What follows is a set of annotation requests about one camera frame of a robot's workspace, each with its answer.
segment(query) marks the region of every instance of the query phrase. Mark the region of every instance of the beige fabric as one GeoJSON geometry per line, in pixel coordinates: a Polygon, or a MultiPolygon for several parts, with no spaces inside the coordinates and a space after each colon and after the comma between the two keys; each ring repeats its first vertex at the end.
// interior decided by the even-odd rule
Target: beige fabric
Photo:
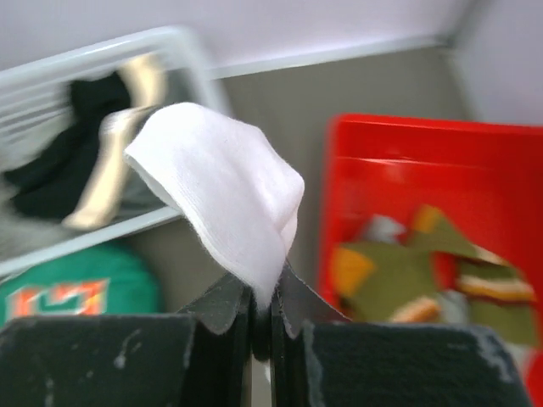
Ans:
{"type": "Polygon", "coordinates": [[[115,217],[129,170],[122,153],[132,141],[137,122],[165,97],[165,72],[152,53],[131,59],[118,72],[131,95],[133,108],[104,120],[97,163],[76,210],[62,222],[70,228],[97,229],[115,217]]]}

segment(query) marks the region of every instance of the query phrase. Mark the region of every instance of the white sock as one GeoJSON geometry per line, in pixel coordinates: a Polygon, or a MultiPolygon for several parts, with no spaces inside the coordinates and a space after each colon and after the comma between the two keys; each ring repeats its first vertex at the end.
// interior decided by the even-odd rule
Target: white sock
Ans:
{"type": "Polygon", "coordinates": [[[125,158],[266,307],[294,240],[304,181],[262,131],[179,103],[148,119],[125,158]]]}

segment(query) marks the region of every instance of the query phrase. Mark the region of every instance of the red plastic container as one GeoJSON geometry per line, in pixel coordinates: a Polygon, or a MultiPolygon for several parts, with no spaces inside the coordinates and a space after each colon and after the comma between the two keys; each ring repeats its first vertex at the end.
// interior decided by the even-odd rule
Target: red plastic container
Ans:
{"type": "MultiPolygon", "coordinates": [[[[334,245],[375,214],[409,225],[423,204],[516,265],[543,298],[543,127],[346,114],[333,122],[327,152],[319,292],[329,303],[338,305],[334,245]]],[[[543,306],[538,313],[543,334],[543,306]]],[[[538,360],[527,378],[538,405],[541,375],[538,360]]]]}

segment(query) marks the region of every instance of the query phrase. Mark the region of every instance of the white plastic laundry basket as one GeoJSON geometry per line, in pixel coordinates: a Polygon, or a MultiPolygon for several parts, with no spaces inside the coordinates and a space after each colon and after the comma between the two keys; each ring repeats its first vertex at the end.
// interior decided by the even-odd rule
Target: white plastic laundry basket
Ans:
{"type": "MultiPolygon", "coordinates": [[[[196,102],[230,114],[224,92],[211,79],[205,52],[197,37],[185,28],[162,27],[0,72],[0,129],[2,148],[16,149],[18,135],[31,126],[68,109],[65,83],[93,78],[114,70],[120,62],[154,52],[168,70],[181,70],[196,102]]],[[[0,263],[0,276],[89,248],[173,220],[179,213],[163,208],[92,231],[49,248],[0,263]]]]}

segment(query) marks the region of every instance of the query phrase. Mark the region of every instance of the wall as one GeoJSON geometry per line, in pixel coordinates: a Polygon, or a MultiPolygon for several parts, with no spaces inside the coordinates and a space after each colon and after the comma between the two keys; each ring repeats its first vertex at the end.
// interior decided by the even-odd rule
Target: wall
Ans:
{"type": "Polygon", "coordinates": [[[161,25],[189,25],[218,65],[239,64],[431,36],[458,7],[458,0],[3,0],[0,70],[161,25]]]}
{"type": "Polygon", "coordinates": [[[483,121],[543,124],[543,2],[495,0],[455,61],[483,121]]]}

